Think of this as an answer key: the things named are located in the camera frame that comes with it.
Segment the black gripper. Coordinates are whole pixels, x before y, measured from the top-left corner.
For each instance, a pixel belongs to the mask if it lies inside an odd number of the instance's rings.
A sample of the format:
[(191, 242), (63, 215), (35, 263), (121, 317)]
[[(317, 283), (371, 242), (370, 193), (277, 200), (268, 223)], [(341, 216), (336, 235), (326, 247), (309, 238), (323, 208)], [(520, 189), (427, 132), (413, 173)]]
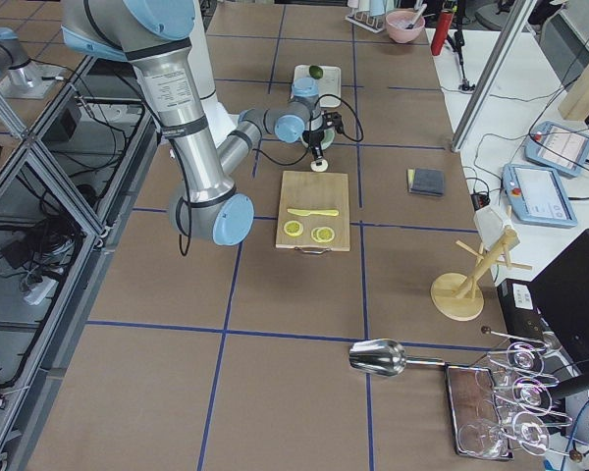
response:
[(312, 155), (312, 159), (313, 161), (317, 160), (317, 150), (318, 149), (318, 155), (319, 155), (319, 159), (323, 159), (324, 158), (324, 151), (322, 149), (322, 142), (323, 139), (325, 138), (325, 131), (323, 129), (317, 129), (317, 130), (313, 130), (313, 131), (305, 131), (304, 132), (304, 143), (307, 147), (310, 148), (310, 152)]

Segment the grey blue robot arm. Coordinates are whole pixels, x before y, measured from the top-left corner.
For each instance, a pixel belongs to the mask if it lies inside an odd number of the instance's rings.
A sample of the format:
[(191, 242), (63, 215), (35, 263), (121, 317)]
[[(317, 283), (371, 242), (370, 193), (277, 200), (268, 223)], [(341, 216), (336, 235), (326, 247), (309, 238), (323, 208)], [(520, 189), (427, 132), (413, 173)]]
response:
[(232, 171), (273, 134), (286, 143), (304, 141), (320, 150), (328, 128), (317, 83), (299, 78), (283, 109), (249, 109), (223, 142), (216, 143), (195, 75), (211, 76), (204, 27), (195, 1), (67, 1), (66, 45), (82, 54), (131, 64), (145, 102), (170, 142), (183, 181), (168, 214), (183, 236), (236, 245), (254, 218), (251, 200), (237, 191)]
[(43, 77), (43, 69), (32, 61), (15, 32), (0, 27), (0, 93), (6, 98), (40, 100), (52, 86)]

